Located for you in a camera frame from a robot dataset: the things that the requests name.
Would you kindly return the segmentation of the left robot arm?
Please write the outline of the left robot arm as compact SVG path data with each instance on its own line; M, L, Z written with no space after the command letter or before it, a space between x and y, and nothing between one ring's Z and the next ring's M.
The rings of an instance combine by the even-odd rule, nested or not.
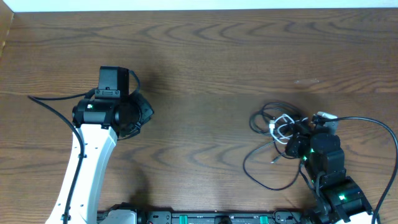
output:
M47 223L96 223L113 149L138 135L154 114L140 86L129 90L131 78L137 78L132 70L102 66L98 86L73 108L71 156Z

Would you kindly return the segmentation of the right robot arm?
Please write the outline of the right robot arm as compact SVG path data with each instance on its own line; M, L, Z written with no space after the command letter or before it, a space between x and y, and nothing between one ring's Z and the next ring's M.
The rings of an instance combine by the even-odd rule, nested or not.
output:
M300 159L303 178L317 206L306 210L302 223L370 223L373 209L359 185L346 175L345 153L335 134L336 121L319 118L291 124L287 154Z

